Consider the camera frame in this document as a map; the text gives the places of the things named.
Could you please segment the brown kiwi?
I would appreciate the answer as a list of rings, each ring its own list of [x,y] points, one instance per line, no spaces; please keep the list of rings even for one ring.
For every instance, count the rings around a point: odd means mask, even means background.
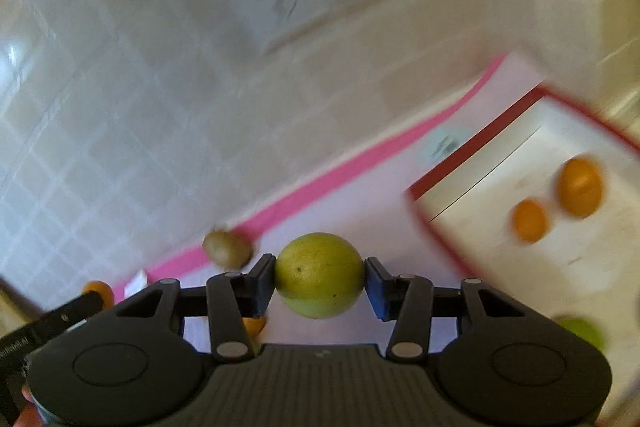
[[[203,251],[215,265],[224,270],[241,270],[254,255],[254,247],[232,231],[213,230],[205,235]]]

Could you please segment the red white box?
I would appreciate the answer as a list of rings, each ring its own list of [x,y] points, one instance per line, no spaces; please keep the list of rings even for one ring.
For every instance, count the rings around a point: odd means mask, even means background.
[[[639,147],[536,87],[410,186],[427,234],[469,277],[573,326],[613,386],[599,421],[639,421]]]

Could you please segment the green lime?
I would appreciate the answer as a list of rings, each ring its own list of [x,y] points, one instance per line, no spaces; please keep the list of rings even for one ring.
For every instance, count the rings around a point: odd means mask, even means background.
[[[578,315],[560,315],[553,319],[556,324],[564,327],[574,335],[593,345],[599,351],[606,349],[606,336],[602,327],[588,319],[588,317],[578,317]]]
[[[359,299],[364,262],[341,236],[309,233],[286,245],[276,260],[276,287],[285,306],[311,320],[338,317]]]

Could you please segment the small orange mandarin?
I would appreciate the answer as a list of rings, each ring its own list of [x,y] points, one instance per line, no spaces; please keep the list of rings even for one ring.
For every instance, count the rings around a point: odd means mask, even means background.
[[[243,324],[250,338],[257,338],[267,324],[267,317],[244,317]]]

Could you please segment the large orange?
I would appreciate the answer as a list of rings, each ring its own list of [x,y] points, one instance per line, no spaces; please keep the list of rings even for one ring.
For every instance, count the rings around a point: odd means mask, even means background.
[[[565,161],[555,179],[555,197],[569,215],[585,219],[602,204],[604,182],[599,166],[587,156]]]

